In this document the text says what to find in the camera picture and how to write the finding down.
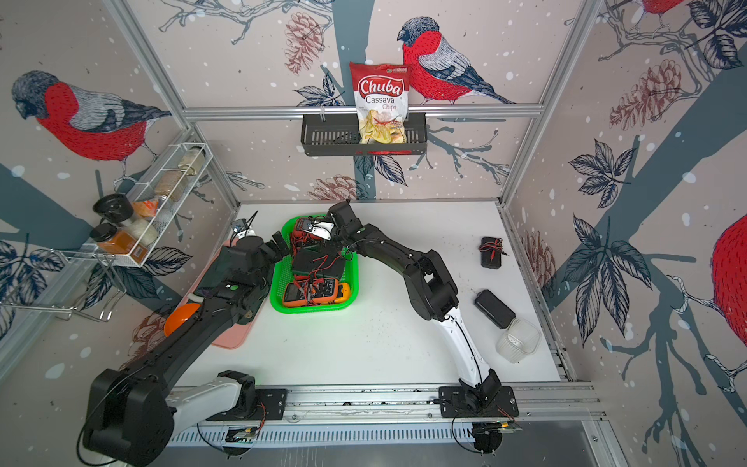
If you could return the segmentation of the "small black multimeter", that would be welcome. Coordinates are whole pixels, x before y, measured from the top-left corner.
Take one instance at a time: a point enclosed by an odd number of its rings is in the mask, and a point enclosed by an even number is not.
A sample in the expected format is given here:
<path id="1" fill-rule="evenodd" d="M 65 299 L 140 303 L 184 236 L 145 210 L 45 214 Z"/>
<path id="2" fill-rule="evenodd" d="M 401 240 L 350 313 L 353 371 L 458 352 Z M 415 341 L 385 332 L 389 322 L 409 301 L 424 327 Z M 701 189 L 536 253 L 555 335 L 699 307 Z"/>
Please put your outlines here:
<path id="1" fill-rule="evenodd" d="M 507 256 L 500 237 L 483 237 L 480 241 L 480 265 L 485 269 L 499 270 L 502 259 Z"/>

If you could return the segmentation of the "yellow multimeter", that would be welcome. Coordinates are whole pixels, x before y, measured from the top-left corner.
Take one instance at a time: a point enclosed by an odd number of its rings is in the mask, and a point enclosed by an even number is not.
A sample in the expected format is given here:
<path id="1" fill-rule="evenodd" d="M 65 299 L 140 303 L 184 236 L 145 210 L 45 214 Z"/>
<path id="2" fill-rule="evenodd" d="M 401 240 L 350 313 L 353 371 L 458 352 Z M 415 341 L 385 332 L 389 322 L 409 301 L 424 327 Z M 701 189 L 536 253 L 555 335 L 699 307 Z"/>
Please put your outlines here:
<path id="1" fill-rule="evenodd" d="M 346 282 L 340 282 L 338 284 L 338 295 L 334 300 L 335 305 L 346 303 L 352 296 L 351 287 Z"/>

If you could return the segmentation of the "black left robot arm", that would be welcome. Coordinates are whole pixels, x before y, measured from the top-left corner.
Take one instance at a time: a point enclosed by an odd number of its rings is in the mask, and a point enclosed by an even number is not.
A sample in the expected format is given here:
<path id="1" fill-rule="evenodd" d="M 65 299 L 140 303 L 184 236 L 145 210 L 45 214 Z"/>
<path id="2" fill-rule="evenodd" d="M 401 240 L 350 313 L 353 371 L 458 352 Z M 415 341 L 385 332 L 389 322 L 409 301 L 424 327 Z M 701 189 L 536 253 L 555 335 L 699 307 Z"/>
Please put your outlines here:
<path id="1" fill-rule="evenodd" d="M 76 448 L 105 455 L 110 462 L 147 466 L 174 434 L 235 407 L 254 412 L 255 381 L 238 371 L 223 371 L 177 395 L 171 391 L 224 332 L 256 316 L 270 294 L 275 264 L 289 253 L 281 233 L 269 241 L 247 235 L 223 247 L 221 277 L 198 309 L 124 369 L 107 369 L 95 378 Z"/>

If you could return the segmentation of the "red multimeter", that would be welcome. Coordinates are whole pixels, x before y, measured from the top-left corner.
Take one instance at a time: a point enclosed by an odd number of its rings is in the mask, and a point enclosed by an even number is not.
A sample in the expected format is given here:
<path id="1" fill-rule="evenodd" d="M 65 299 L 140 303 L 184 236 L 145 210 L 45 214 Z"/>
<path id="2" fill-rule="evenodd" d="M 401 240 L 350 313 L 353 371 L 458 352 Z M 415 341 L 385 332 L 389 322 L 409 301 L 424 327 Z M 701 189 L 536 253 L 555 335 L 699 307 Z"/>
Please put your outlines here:
<path id="1" fill-rule="evenodd" d="M 290 239 L 293 246 L 304 246 L 312 242 L 327 241 L 330 235 L 321 226 L 321 221 L 307 217 L 297 220 Z"/>

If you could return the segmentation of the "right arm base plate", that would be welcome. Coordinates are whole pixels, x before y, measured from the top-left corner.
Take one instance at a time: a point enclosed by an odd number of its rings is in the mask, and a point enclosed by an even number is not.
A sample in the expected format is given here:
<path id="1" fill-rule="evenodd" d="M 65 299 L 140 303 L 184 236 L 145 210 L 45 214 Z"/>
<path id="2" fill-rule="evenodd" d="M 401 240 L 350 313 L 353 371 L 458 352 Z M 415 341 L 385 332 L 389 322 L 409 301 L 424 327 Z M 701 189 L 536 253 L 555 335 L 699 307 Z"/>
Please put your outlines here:
<path id="1" fill-rule="evenodd" d="M 469 395 L 461 386 L 440 386 L 438 402 L 442 418 L 517 418 L 519 408 L 515 392 L 510 386 L 498 389 L 491 402 Z"/>

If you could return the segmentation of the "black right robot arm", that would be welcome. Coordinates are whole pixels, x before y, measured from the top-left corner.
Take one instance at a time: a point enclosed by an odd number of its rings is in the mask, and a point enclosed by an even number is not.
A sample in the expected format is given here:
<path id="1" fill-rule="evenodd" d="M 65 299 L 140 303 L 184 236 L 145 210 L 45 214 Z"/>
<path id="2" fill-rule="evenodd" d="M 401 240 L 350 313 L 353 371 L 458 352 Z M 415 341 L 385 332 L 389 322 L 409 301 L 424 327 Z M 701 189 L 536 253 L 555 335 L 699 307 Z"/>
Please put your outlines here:
<path id="1" fill-rule="evenodd" d="M 373 224 L 364 224 L 348 200 L 329 208 L 320 219 L 303 218 L 304 233 L 331 241 L 363 257 L 374 259 L 402 276 L 414 311 L 434 321 L 454 358 L 464 395 L 454 406 L 463 413 L 483 414 L 495 403 L 502 383 L 480 354 L 459 309 L 458 287 L 442 256 L 393 241 Z"/>

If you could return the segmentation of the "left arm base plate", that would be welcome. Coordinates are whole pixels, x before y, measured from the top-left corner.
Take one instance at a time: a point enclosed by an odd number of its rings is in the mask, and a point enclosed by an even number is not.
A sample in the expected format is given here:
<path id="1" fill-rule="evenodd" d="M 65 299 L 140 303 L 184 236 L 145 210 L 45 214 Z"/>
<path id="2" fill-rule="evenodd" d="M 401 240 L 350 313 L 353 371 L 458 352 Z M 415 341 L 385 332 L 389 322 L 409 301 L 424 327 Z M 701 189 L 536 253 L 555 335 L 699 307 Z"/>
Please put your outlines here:
<path id="1" fill-rule="evenodd" d="M 252 389 L 248 396 L 240 395 L 233 408 L 214 414 L 207 421 L 282 420 L 287 396 L 286 388 Z"/>

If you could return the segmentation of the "orange black multimeter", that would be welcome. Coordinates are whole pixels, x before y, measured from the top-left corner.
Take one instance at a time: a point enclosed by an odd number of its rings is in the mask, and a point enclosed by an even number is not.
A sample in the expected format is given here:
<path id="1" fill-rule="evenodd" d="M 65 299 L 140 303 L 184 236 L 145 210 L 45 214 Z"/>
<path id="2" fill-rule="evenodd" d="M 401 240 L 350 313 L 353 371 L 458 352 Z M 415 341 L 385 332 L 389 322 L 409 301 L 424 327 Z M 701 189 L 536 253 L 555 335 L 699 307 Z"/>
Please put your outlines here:
<path id="1" fill-rule="evenodd" d="M 338 298 L 339 287 L 336 278 L 295 280 L 287 285 L 282 304 L 289 309 L 329 305 Z"/>

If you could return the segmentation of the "green plastic basket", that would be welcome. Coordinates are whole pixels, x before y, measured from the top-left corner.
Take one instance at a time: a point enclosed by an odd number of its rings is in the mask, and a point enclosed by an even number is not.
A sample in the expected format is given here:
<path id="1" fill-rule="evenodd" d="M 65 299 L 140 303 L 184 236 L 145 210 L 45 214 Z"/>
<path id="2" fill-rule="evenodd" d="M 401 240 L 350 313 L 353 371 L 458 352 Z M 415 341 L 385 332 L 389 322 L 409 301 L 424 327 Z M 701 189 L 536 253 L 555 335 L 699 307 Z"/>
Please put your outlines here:
<path id="1" fill-rule="evenodd" d="M 282 230 L 280 231 L 280 233 L 282 234 L 282 237 L 286 240 L 288 246 L 290 247 L 290 255 L 284 258 L 280 263 L 275 265 L 274 277 L 272 278 L 272 289 L 270 289 L 270 303 L 272 304 L 272 307 L 279 313 L 298 314 L 298 313 L 320 313 L 321 311 L 341 311 L 342 309 L 345 309 L 346 307 L 349 307 L 350 305 L 352 305 L 358 297 L 358 293 L 360 291 L 359 258 L 355 252 L 353 252 L 347 247 L 343 247 L 339 245 L 338 243 L 333 243 L 332 241 L 312 242 L 311 244 L 304 245 L 304 246 L 293 246 L 291 243 L 291 239 L 290 239 L 291 233 L 293 232 L 293 229 L 298 219 L 307 218 L 307 217 L 321 219 L 323 216 L 325 215 L 316 214 L 316 215 L 307 215 L 307 216 L 297 216 L 295 218 L 288 220 L 283 226 Z M 297 254 L 297 252 L 304 248 L 313 249 L 316 251 L 322 251 L 322 250 L 331 251 L 332 249 L 334 249 L 334 251 L 337 251 L 338 253 L 340 253 L 340 255 L 342 255 L 342 257 L 344 257 L 344 259 L 346 259 L 346 267 L 344 270 L 344 275 L 340 279 L 338 279 L 338 283 L 346 282 L 351 287 L 352 296 L 346 303 L 335 305 L 333 302 L 333 303 L 330 303 L 329 305 L 317 305 L 316 307 L 295 307 L 295 309 L 289 309 L 289 307 L 284 307 L 284 305 L 282 304 L 283 295 L 289 283 L 292 283 L 295 280 L 305 280 L 307 278 L 320 279 L 317 277 L 294 276 L 292 274 L 291 272 L 292 260 L 294 256 Z"/>

